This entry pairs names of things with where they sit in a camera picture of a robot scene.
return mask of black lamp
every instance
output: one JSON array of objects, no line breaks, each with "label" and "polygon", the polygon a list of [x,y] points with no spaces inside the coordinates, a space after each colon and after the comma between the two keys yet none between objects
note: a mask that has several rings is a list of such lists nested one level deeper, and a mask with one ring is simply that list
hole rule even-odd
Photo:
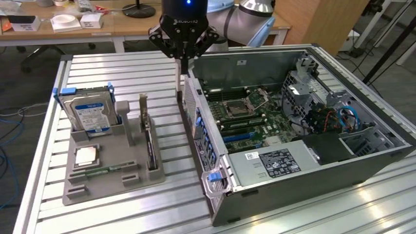
[{"label": "black lamp", "polygon": [[156,9],[149,5],[140,4],[140,0],[136,0],[136,4],[122,7],[122,13],[128,17],[148,18],[154,15]]}]

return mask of white bowl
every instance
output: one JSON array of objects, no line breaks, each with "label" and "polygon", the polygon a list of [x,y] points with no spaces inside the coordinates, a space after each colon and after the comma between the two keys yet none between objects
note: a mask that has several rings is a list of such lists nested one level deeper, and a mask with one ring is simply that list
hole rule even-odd
[{"label": "white bowl", "polygon": [[68,26],[77,21],[77,18],[72,15],[58,15],[52,18],[53,23],[60,24],[61,26]]}]

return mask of red cable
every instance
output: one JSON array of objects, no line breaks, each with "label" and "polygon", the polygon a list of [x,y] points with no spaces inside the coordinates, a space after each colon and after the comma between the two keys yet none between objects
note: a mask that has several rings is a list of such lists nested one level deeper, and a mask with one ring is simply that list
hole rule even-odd
[{"label": "red cable", "polygon": [[344,117],[344,122],[348,124],[349,129],[352,129],[348,119]]},{"label": "red cable", "polygon": [[328,114],[326,114],[325,126],[324,126],[324,132],[326,131],[328,118],[329,118],[329,114],[330,114],[332,112],[333,112],[333,111],[329,111],[329,112],[328,112]]}]

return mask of wooden cabinet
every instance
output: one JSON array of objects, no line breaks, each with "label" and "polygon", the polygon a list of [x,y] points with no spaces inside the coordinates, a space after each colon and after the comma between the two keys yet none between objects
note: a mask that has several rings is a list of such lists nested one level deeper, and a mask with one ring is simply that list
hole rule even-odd
[{"label": "wooden cabinet", "polygon": [[368,1],[277,0],[274,11],[292,25],[284,44],[317,43],[336,55]]}]

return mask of motherboard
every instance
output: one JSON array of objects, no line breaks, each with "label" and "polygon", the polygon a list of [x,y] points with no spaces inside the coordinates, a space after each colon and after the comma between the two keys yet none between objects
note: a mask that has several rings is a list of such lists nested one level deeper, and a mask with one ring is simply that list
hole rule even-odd
[{"label": "motherboard", "polygon": [[281,97],[265,87],[205,90],[205,97],[229,154],[297,136],[280,108]]}]

